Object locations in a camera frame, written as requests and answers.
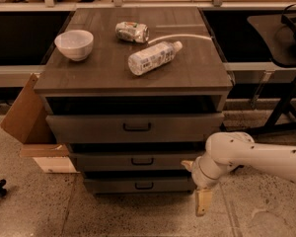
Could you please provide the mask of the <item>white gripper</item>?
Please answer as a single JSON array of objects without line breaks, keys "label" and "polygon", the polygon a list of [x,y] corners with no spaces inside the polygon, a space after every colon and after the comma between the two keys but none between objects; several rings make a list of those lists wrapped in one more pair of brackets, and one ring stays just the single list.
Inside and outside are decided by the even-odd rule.
[{"label": "white gripper", "polygon": [[204,216],[212,201],[212,189],[219,179],[228,173],[228,166],[215,162],[207,153],[198,156],[193,162],[183,160],[181,164],[191,172],[198,189],[195,191],[195,214]]}]

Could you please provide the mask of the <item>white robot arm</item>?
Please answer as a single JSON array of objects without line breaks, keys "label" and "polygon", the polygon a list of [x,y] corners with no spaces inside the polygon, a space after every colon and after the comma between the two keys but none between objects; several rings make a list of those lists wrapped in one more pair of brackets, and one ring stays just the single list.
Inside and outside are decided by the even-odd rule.
[{"label": "white robot arm", "polygon": [[196,184],[195,214],[203,216],[211,205],[212,189],[219,179],[238,166],[296,184],[296,146],[256,143],[245,132],[217,132],[205,142],[205,152],[194,160],[183,160]]}]

